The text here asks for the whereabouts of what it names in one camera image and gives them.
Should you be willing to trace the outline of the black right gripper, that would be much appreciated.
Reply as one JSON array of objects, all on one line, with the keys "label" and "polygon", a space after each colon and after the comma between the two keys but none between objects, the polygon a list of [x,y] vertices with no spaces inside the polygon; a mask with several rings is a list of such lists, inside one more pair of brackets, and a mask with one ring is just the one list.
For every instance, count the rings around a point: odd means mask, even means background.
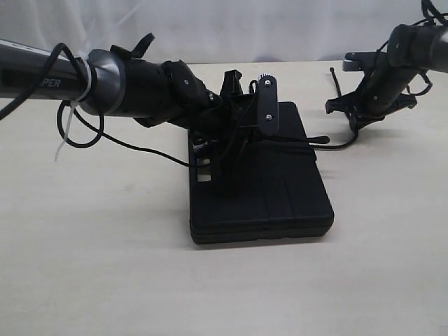
[{"label": "black right gripper", "polygon": [[358,87],[325,103],[326,113],[343,112],[353,130],[360,130],[392,113],[417,105],[415,96],[403,92],[417,76],[416,68],[391,66],[385,52],[361,53],[364,77]]}]

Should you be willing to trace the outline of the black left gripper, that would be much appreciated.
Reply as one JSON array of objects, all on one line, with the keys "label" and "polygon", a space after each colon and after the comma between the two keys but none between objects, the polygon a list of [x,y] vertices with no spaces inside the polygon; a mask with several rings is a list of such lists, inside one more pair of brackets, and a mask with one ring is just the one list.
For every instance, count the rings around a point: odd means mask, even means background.
[{"label": "black left gripper", "polygon": [[220,94],[209,92],[212,107],[192,120],[188,140],[195,162],[190,167],[234,166],[241,157],[251,134],[244,123],[256,112],[259,88],[252,80],[244,93],[241,78],[236,69],[226,71]]}]

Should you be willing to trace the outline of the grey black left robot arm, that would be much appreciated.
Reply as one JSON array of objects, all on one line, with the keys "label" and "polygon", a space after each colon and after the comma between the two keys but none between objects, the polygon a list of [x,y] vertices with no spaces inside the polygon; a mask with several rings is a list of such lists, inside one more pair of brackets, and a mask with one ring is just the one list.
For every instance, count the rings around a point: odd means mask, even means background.
[{"label": "grey black left robot arm", "polygon": [[12,41],[1,42],[1,110],[6,118],[29,99],[60,102],[59,111],[84,111],[100,120],[131,118],[152,128],[169,123],[188,130],[206,147],[220,144],[224,160],[242,133],[246,116],[256,112],[257,83],[248,94],[210,91],[181,61],[147,62],[154,37],[133,50],[112,46],[75,56],[64,43],[51,51]]}]

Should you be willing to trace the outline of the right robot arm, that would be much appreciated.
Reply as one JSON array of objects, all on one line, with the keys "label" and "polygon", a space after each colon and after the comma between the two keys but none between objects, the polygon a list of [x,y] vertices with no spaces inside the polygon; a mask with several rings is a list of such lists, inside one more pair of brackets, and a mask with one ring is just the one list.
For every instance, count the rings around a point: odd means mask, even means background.
[{"label": "right robot arm", "polygon": [[325,103],[326,113],[343,112],[351,129],[360,130],[386,116],[417,105],[432,88],[426,73],[447,73],[447,26],[398,25],[386,52],[348,52],[345,72],[362,71],[358,87]]}]

